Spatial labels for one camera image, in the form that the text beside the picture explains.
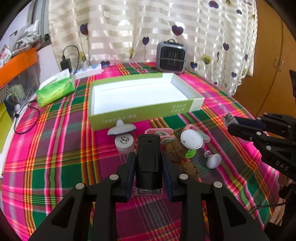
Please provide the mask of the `white round lid green jar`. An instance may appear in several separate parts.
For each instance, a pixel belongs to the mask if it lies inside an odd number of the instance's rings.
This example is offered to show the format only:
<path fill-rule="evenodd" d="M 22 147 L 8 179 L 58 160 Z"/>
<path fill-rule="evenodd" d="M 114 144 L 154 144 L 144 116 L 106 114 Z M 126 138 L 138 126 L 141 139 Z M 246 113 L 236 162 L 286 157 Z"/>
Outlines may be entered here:
<path fill-rule="evenodd" d="M 195 130 L 185 130 L 181 133 L 180 141 L 182 145 L 188 150 L 185 158 L 190 159 L 196 155 L 198 149 L 203 147 L 204 140 L 202 136 Z"/>

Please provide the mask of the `grey small fan heater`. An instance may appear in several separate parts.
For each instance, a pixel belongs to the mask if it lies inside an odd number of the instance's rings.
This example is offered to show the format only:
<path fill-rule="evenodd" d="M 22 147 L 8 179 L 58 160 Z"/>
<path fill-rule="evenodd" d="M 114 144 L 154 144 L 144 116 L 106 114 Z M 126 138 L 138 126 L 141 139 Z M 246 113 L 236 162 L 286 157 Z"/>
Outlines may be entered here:
<path fill-rule="evenodd" d="M 173 39 L 159 42 L 156 51 L 156 70 L 181 74 L 185 70 L 187 47 Z"/>

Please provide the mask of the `black power adapter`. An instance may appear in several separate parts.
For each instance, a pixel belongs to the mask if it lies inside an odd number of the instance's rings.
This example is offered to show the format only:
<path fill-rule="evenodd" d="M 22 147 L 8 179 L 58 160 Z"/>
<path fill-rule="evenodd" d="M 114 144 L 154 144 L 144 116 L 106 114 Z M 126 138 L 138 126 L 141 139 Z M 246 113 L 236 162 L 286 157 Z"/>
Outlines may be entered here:
<path fill-rule="evenodd" d="M 60 65 L 61 65 L 61 70 L 68 69 L 70 73 L 72 72 L 71 60 L 69 58 L 67 59 L 63 58 L 62 61 L 60 62 Z"/>

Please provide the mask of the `orange storage box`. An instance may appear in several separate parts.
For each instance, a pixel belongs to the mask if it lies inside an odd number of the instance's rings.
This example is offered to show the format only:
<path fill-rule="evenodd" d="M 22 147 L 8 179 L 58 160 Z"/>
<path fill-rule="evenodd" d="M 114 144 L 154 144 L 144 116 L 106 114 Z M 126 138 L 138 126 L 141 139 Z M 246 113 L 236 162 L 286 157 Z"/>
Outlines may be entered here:
<path fill-rule="evenodd" d="M 0 70 L 0 85 L 1 89 L 4 88 L 12 79 L 30 66 L 36 64 L 37 51 L 36 48 L 23 51 L 11 58 Z"/>

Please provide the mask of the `wooden cabinet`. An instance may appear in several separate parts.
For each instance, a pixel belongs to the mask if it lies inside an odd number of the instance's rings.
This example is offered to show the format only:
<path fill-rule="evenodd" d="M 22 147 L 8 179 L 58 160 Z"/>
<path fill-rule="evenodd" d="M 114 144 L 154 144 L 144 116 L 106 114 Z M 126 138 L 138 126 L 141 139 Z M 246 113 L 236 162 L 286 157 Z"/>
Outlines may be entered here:
<path fill-rule="evenodd" d="M 253 76 L 247 76 L 234 98 L 254 117 L 264 113 L 295 116 L 290 70 L 295 70 L 295 40 L 266 1 L 257 1 L 258 33 Z"/>

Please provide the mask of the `black rectangular device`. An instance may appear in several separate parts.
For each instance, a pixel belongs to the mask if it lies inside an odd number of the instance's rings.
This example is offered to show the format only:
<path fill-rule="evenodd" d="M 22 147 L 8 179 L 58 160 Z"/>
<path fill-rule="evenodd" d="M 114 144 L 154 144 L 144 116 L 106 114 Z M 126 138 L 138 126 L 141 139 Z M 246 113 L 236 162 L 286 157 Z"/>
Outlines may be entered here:
<path fill-rule="evenodd" d="M 158 135 L 144 134 L 138 138 L 135 186 L 137 195 L 162 193 L 163 158 Z"/>

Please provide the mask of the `white power strip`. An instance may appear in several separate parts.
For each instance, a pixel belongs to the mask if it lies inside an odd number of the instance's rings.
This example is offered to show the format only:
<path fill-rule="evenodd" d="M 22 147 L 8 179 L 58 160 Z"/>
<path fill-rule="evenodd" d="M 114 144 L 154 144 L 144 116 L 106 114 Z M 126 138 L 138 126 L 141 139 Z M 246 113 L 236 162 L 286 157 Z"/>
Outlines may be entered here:
<path fill-rule="evenodd" d="M 88 68 L 80 68 L 77 71 L 72 71 L 72 75 L 76 76 L 76 79 L 83 79 L 90 76 L 95 76 L 102 73 L 101 64 L 92 65 Z"/>

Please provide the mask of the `white egg-shaped object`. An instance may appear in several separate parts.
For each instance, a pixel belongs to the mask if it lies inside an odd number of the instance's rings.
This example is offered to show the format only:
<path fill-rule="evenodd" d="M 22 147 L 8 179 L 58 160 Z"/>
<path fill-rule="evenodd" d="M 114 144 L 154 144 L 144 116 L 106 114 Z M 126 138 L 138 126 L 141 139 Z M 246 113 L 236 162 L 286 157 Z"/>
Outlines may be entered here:
<path fill-rule="evenodd" d="M 222 161 L 222 157 L 220 154 L 213 154 L 208 157 L 208 160 L 206 162 L 206 167 L 208 169 L 216 169 Z"/>

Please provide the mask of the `small round metal bearing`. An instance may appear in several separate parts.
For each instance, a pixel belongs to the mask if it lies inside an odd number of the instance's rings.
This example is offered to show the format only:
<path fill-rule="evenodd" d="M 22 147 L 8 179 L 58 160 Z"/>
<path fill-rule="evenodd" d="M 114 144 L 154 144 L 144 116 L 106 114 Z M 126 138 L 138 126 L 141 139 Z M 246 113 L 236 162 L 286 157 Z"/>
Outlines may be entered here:
<path fill-rule="evenodd" d="M 211 151 L 210 151 L 210 150 L 205 151 L 205 152 L 204 152 L 204 157 L 207 158 L 207 157 L 210 156 L 210 154 L 211 154 Z"/>

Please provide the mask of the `green and white open box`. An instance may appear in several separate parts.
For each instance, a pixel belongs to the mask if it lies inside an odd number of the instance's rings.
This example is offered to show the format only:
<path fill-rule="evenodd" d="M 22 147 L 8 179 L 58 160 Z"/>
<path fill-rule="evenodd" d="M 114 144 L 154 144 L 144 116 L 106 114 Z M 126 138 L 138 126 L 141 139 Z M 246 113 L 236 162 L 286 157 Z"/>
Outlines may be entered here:
<path fill-rule="evenodd" d="M 200 110 L 204 97 L 175 73 L 125 75 L 93 81 L 88 120 L 94 131 L 118 120 L 136 123 Z"/>

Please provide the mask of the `heart pattern curtain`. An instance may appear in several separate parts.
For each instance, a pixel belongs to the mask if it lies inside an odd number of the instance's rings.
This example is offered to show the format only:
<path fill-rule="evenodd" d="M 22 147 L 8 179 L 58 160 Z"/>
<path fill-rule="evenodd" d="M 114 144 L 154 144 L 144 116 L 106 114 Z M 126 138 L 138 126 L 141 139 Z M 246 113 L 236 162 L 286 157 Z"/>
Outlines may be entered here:
<path fill-rule="evenodd" d="M 187 48 L 186 68 L 233 95 L 253 75 L 255 1 L 49 1 L 57 62 L 155 62 L 157 46 Z"/>

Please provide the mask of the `white cone-shaped cap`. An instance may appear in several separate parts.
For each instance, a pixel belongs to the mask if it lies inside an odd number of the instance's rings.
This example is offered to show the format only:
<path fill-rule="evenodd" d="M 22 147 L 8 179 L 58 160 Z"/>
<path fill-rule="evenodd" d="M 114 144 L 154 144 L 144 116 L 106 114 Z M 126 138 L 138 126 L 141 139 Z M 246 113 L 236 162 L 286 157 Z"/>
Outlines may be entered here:
<path fill-rule="evenodd" d="M 137 127 L 131 123 L 124 123 L 123 120 L 119 119 L 116 122 L 116 126 L 110 128 L 107 132 L 108 136 L 117 136 L 124 133 L 129 133 L 136 130 Z"/>

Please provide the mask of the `green tissue pack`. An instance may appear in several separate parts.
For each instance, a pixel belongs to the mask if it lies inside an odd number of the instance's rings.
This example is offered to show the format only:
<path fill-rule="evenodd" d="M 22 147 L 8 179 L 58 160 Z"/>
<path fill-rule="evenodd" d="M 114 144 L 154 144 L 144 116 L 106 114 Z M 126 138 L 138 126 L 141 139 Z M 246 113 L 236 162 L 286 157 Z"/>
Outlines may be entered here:
<path fill-rule="evenodd" d="M 53 103 L 75 91 L 76 76 L 69 69 L 51 76 L 36 90 L 37 103 L 40 108 Z"/>

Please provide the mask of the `brown walnut lower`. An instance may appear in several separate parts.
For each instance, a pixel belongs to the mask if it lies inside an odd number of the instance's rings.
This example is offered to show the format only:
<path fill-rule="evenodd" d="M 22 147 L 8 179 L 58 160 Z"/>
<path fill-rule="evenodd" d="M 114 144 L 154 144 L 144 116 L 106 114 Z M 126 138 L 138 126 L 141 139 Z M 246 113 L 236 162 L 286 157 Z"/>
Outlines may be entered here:
<path fill-rule="evenodd" d="M 191 162 L 182 163 L 181 170 L 184 174 L 187 174 L 188 176 L 190 176 L 194 179 L 199 178 L 199 169 L 195 164 L 193 164 Z"/>

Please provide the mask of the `white round cylinder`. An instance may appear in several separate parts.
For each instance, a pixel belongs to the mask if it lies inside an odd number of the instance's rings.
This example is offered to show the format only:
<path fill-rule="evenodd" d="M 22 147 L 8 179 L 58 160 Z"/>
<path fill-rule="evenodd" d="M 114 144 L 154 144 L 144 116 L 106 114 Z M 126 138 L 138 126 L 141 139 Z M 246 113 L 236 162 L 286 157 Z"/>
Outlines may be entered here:
<path fill-rule="evenodd" d="M 134 149 L 133 136 L 128 133 L 117 135 L 115 138 L 115 146 L 121 154 L 128 154 L 132 152 Z"/>

